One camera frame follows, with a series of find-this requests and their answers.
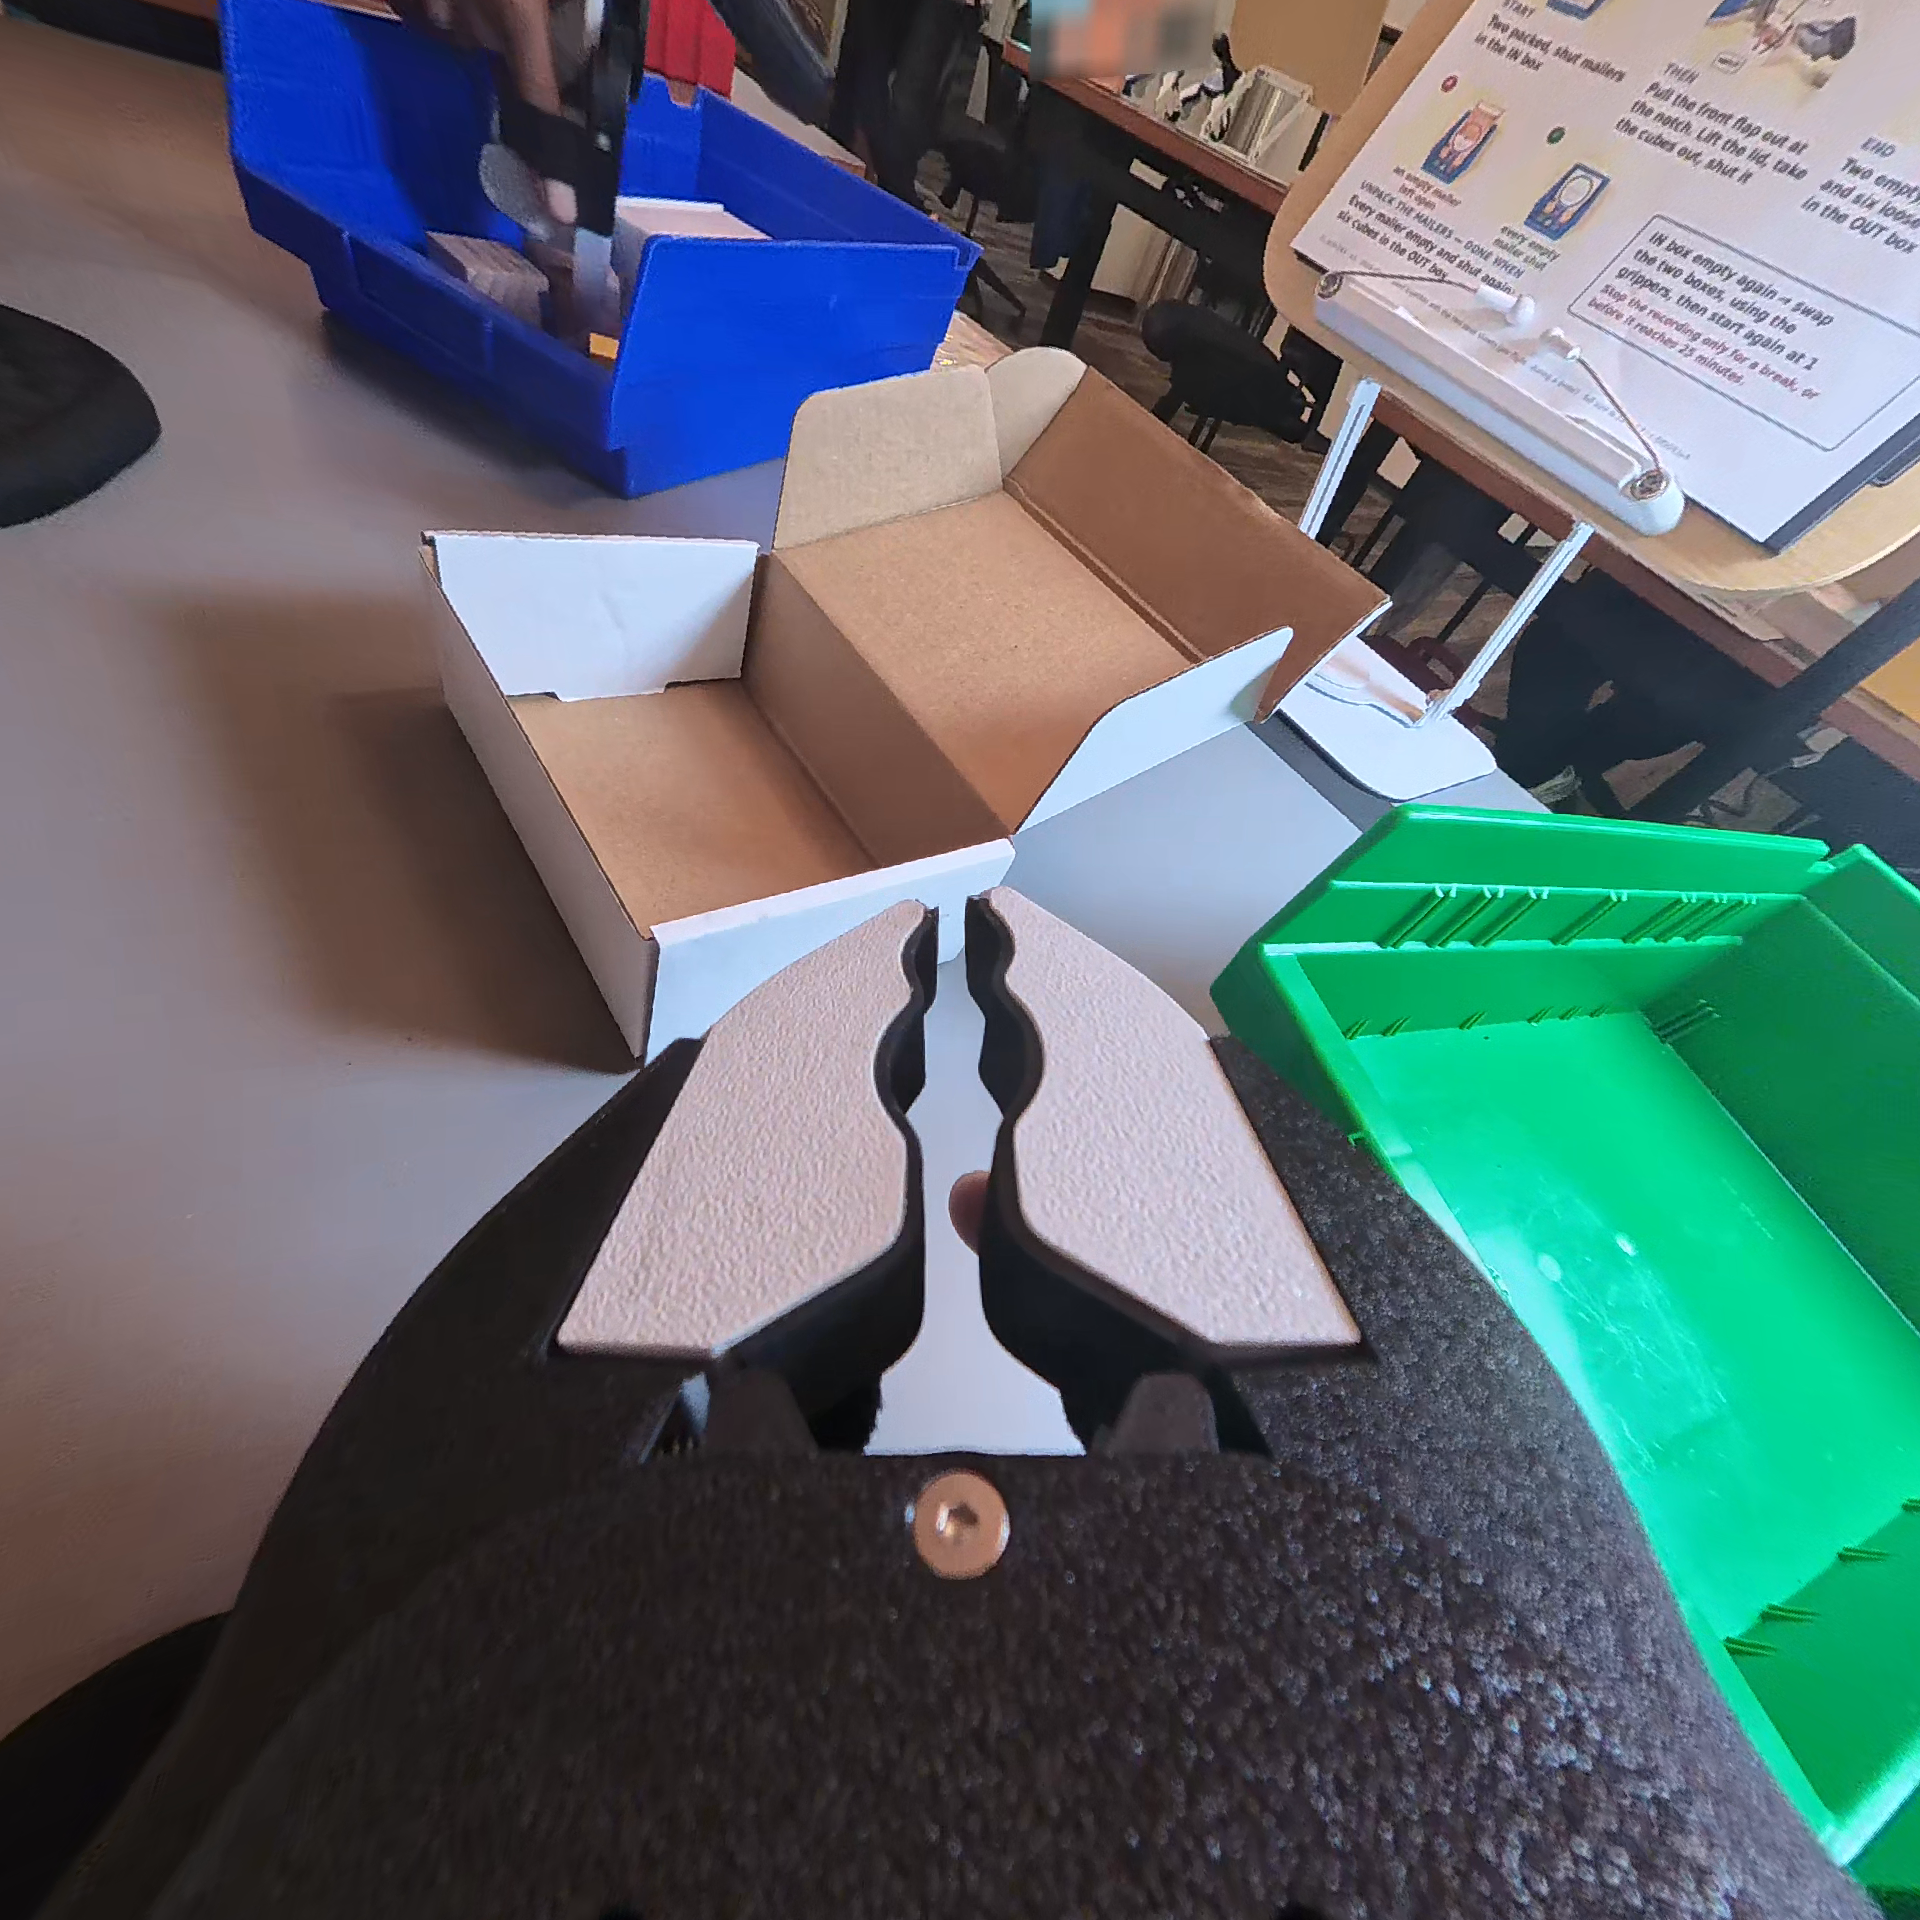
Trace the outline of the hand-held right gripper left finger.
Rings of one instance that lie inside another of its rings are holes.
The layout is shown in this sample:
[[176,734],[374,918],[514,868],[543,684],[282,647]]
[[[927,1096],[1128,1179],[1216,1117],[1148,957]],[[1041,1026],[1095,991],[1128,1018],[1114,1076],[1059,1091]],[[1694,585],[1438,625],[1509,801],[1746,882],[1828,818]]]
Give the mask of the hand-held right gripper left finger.
[[907,1137],[881,1043],[936,913],[899,901],[739,1000],[701,1039],[559,1326],[568,1355],[718,1360],[889,1255]]

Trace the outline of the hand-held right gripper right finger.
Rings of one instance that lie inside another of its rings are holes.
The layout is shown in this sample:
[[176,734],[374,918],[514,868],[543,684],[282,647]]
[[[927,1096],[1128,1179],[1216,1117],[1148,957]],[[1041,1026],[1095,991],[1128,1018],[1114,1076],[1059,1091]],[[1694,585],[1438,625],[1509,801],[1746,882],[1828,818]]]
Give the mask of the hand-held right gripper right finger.
[[1022,1365],[1081,1372],[1108,1339],[1139,1372],[1359,1345],[1211,1034],[1168,991],[1009,883],[965,904],[965,985],[998,1110],[979,1295]]

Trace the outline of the blue plastic bin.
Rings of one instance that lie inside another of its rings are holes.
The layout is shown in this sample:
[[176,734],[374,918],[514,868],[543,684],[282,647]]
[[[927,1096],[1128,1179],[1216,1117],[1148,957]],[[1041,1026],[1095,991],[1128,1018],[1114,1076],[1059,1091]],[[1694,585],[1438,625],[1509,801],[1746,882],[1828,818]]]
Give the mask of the blue plastic bin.
[[599,363],[425,250],[431,233],[515,234],[476,176],[482,56],[327,3],[223,3],[223,59],[250,229],[310,268],[323,309],[614,496],[778,460],[807,396],[923,371],[979,259],[728,98],[651,74],[622,188],[723,203],[762,237],[645,241]]

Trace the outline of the green plastic bin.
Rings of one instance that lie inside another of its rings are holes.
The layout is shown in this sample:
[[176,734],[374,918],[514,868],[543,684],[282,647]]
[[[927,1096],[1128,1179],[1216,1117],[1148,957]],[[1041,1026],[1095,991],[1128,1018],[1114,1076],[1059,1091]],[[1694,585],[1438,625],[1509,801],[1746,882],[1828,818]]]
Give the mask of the green plastic bin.
[[1916,887],[1811,840],[1403,804],[1227,1030],[1477,1258],[1814,1839],[1916,1917]]

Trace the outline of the person's left hand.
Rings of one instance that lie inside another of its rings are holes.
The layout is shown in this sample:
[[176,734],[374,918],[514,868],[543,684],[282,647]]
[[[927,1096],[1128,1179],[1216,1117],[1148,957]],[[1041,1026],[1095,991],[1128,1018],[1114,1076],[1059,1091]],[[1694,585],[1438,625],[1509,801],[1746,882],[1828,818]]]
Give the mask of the person's left hand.
[[544,3],[391,3],[419,33],[485,53],[514,93],[538,112],[559,100]]

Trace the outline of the wooden cube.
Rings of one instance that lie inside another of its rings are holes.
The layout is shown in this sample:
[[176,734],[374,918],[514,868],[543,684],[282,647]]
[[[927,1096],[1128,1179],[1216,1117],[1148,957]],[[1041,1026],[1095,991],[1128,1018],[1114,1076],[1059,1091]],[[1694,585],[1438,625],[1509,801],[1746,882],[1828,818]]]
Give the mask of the wooden cube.
[[428,233],[425,253],[476,298],[544,329],[550,276],[527,250],[485,234]]

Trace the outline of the black round seat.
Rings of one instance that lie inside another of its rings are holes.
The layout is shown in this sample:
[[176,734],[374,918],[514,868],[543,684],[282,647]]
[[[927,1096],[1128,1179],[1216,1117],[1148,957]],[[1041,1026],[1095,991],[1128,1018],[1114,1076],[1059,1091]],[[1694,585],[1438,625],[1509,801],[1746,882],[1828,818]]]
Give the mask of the black round seat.
[[82,504],[156,442],[156,409],[119,356],[2,308],[2,527]]

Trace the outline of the brown top office table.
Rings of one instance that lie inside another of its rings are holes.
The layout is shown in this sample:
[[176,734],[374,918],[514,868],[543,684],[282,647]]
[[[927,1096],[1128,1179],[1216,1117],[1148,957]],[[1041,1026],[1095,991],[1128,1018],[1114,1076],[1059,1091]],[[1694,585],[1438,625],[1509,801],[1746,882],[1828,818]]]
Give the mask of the brown top office table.
[[1119,206],[1216,263],[1254,321],[1275,321],[1262,274],[1287,181],[1085,77],[1033,80],[1028,148],[1092,193],[1092,221],[1063,259],[1041,345],[1071,348]]
[[[1378,397],[1332,493],[1319,539],[1334,542],[1389,451],[1408,443],[1367,573],[1389,590],[1386,647],[1469,567],[1479,586],[1518,596],[1572,532],[1572,513],[1408,400]],[[1850,748],[1916,779],[1916,542],[1823,586],[1734,593],[1683,576],[1656,542],[1595,532],[1549,586],[1502,658],[1492,717],[1502,773],[1549,793],[1572,779],[1608,812],[1683,818],[1708,793],[1697,771],[1773,773],[1832,725]]]

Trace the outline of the black office chair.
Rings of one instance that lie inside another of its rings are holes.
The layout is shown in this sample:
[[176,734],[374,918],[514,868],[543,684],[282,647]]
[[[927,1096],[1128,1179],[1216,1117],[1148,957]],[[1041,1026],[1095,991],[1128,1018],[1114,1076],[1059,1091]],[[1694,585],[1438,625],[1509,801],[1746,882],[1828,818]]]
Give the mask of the black office chair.
[[1188,443],[1211,448],[1221,423],[1257,428],[1282,443],[1305,443],[1319,431],[1343,363],[1299,329],[1266,348],[1254,329],[1235,327],[1202,302],[1157,301],[1139,321],[1144,345],[1168,371],[1153,403],[1159,422],[1192,410]]

